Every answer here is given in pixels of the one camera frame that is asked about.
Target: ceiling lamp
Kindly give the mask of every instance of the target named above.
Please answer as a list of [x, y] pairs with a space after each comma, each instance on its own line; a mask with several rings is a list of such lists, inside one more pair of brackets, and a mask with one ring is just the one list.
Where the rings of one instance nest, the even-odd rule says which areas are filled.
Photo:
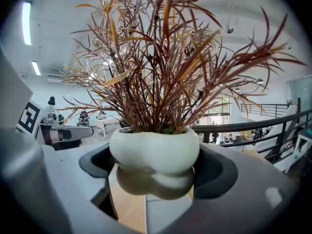
[[21, 24], [23, 28], [24, 41], [26, 45], [31, 45], [30, 26], [29, 26], [30, 6], [31, 6], [30, 3], [24, 2], [22, 12], [21, 12]]
[[227, 33], [228, 33], [228, 34], [231, 34], [231, 33], [233, 33], [233, 31], [234, 31], [234, 29], [233, 29], [233, 28], [228, 28]]
[[264, 83], [263, 79], [258, 79], [257, 80], [257, 84], [262, 84], [262, 83]]
[[33, 67], [34, 67], [34, 70], [35, 70], [35, 72], [36, 72], [36, 75], [37, 75], [37, 76], [41, 76], [40, 71], [39, 71], [39, 68], [38, 68], [38, 65], [37, 65], [37, 62], [36, 62], [36, 61], [32, 61], [31, 64], [32, 64]]
[[111, 64], [111, 63], [113, 63], [113, 60], [111, 60], [111, 59], [108, 59], [108, 62], [103, 62], [103, 65], [105, 65], [105, 66], [108, 66], [108, 64]]
[[89, 76], [89, 80], [93, 80], [97, 75], [94, 75], [93, 73]]

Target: person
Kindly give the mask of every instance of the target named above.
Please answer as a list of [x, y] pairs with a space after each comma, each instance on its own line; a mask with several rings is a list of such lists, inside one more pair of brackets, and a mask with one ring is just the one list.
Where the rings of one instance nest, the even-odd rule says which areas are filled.
[[216, 139], [219, 137], [218, 133], [213, 133], [214, 144], [216, 144]]
[[79, 116], [79, 122], [77, 123], [77, 126], [88, 126], [89, 121], [88, 121], [88, 114], [86, 111], [82, 111]]
[[209, 143], [213, 143], [214, 142], [214, 137], [212, 134], [209, 134]]
[[106, 113], [104, 111], [101, 111], [97, 117], [97, 119], [106, 119]]
[[263, 137], [263, 130], [262, 128], [259, 129], [259, 138], [262, 138]]
[[236, 132], [232, 133], [232, 140], [233, 140], [233, 143], [235, 143], [235, 141], [236, 141]]
[[223, 134], [219, 134], [219, 137], [216, 139], [216, 144], [217, 145], [224, 144]]
[[224, 137], [224, 142], [225, 142], [225, 143], [229, 143], [229, 136], [228, 136], [228, 135], [225, 135], [225, 137]]

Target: white planter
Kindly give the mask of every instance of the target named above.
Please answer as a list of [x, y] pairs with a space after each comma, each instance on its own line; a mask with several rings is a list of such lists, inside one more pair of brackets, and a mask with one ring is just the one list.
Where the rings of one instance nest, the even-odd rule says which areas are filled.
[[153, 194], [165, 200], [183, 197], [190, 191], [194, 181], [192, 168], [179, 176], [168, 176], [142, 171], [129, 172], [119, 166], [116, 175], [119, 186], [127, 193], [132, 195]]
[[124, 170], [177, 176], [189, 170], [198, 157], [199, 140], [190, 128], [179, 135], [126, 133], [129, 130], [115, 130], [110, 140], [110, 151]]

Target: window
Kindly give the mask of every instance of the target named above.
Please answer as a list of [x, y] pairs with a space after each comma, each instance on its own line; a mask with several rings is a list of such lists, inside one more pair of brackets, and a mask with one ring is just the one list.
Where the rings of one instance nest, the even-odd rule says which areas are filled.
[[230, 98], [229, 97], [223, 97], [223, 98], [216, 98], [213, 101], [211, 101], [209, 103], [209, 105], [213, 105], [214, 103], [218, 103], [217, 107], [214, 107], [212, 109], [209, 109], [208, 114], [212, 115], [212, 114], [223, 114], [223, 113], [230, 113], [230, 105], [228, 103], [230, 103]]

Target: dried grass plant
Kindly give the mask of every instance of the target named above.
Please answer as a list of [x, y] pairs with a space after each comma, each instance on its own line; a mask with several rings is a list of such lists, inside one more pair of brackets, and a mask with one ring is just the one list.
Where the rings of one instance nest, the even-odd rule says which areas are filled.
[[[274, 45], [287, 16], [270, 37], [270, 24], [263, 9], [267, 30], [263, 44], [257, 46], [252, 36], [250, 43], [232, 51], [231, 57], [222, 57], [224, 47], [219, 31], [199, 23], [195, 12], [211, 24], [221, 25], [197, 1], [99, 0], [99, 7], [77, 5], [94, 11], [88, 29], [74, 33], [92, 34], [93, 39], [88, 35], [87, 46], [76, 40], [82, 51], [74, 54], [77, 65], [67, 66], [70, 75], [66, 75], [65, 82], [91, 87], [97, 97], [88, 91], [93, 103], [67, 101], [72, 106], [63, 110], [72, 110], [69, 118], [77, 110], [90, 114], [116, 111], [136, 132], [164, 133], [169, 127], [178, 134], [207, 110], [219, 106], [210, 102], [220, 95], [233, 97], [237, 105], [238, 100], [253, 103], [249, 96], [262, 95], [270, 73], [282, 71], [280, 63], [304, 65], [282, 52], [286, 44]], [[268, 72], [266, 82], [259, 85], [262, 92], [236, 92], [237, 86], [256, 84], [256, 78], [244, 75], [255, 67]]]

